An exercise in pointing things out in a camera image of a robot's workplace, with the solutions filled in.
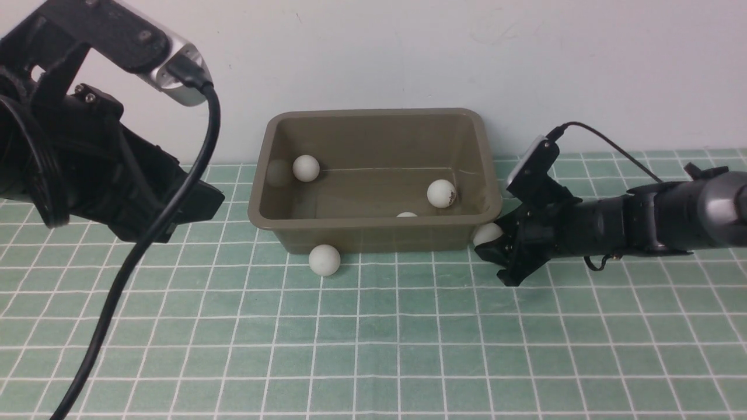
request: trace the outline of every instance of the plastic bin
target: plastic bin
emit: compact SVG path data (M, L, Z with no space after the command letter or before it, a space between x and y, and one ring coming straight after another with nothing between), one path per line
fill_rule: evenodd
M314 156L319 177L292 173ZM450 180L458 198L437 209L427 189ZM479 115L466 109L306 111L267 126L249 219L289 253L329 244L342 253L465 249L502 201ZM397 217L412 211L418 217Z

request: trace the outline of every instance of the ping pong ball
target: ping pong ball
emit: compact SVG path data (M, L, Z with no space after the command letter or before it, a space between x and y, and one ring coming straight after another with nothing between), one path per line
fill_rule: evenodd
M454 200L456 200L456 188L446 179L433 181L428 187L428 201L433 207L445 209L454 204Z
M309 267L318 276L332 276L340 268L340 253L332 245L319 245L309 254Z
M487 244L493 242L503 235L503 229L495 223L484 224L477 228L472 238L472 243L476 247L477 245Z
M293 174L299 181L314 181L319 176L319 161L314 156L301 155L293 162Z

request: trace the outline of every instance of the green cutting mat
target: green cutting mat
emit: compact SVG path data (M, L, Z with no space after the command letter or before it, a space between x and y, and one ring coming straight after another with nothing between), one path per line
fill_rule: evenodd
M665 179L747 170L739 150L637 155ZM468 250L346 255L320 279L247 222L254 170L210 168L226 204L147 254L71 418L747 418L747 251L558 261L518 289ZM650 182L611 153L554 175L586 198ZM0 204L0 419L49 416L129 248Z

